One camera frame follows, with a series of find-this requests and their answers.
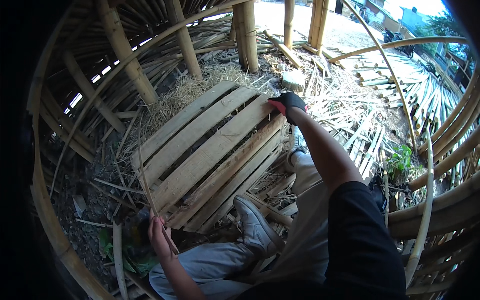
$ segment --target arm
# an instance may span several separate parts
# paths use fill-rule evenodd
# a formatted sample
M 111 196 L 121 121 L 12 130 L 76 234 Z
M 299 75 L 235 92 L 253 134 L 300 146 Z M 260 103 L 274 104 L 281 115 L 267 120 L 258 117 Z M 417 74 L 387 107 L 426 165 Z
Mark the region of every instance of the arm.
M 363 182 L 347 152 L 319 123 L 298 107 L 288 108 L 287 113 L 300 128 L 315 167 L 330 193 L 344 182 Z
M 162 224 L 165 224 L 163 218 L 154 216 L 153 211 L 150 210 L 148 237 L 175 295 L 179 300 L 205 300 L 205 295 L 180 264 L 178 256 L 170 250 L 162 233 Z M 167 234 L 170 236 L 171 228 L 167 228 Z

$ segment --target building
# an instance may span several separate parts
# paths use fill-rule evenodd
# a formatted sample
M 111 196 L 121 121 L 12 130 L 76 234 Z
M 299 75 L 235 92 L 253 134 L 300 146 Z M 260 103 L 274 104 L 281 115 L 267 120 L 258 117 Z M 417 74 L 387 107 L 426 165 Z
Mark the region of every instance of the building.
M 417 26 L 425 26 L 430 19 L 430 16 L 418 12 L 415 6 L 412 9 L 401 6 L 400 8 L 403 10 L 403 15 L 398 21 L 411 32 L 415 32 Z

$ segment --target black shirt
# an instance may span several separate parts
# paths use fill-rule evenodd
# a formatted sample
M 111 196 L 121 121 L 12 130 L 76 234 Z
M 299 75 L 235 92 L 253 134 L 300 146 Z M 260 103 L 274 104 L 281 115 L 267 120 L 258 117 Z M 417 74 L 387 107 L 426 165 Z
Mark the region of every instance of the black shirt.
M 246 299 L 406 299 L 405 273 L 367 186 L 351 181 L 330 196 L 329 262 L 323 284 L 305 280 L 262 283 Z

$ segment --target black sleeve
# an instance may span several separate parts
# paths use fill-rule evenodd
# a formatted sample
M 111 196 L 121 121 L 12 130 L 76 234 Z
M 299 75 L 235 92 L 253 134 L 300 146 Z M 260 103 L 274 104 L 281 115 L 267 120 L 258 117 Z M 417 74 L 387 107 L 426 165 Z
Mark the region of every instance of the black sleeve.
M 328 253 L 326 287 L 406 298 L 400 255 L 365 184 L 346 182 L 331 195 Z

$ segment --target hand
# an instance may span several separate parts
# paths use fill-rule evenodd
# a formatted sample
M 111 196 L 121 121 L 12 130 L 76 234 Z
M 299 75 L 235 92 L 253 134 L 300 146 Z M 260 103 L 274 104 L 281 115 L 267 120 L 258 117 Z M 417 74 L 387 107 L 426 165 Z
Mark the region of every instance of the hand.
M 305 102 L 293 92 L 282 93 L 280 97 L 269 98 L 268 102 L 275 106 L 282 113 L 282 115 L 287 117 L 288 123 L 295 126 L 296 123 L 289 115 L 290 108 L 297 107 L 303 112 L 307 112 L 307 105 Z
M 165 225 L 165 220 L 160 217 L 156 217 L 153 213 L 153 209 L 150 209 L 150 226 L 148 227 L 148 238 L 152 244 L 155 253 L 160 261 L 171 261 L 177 259 L 178 256 L 173 254 L 167 240 L 162 232 L 162 225 Z M 171 239 L 171 228 L 165 228 L 168 237 Z

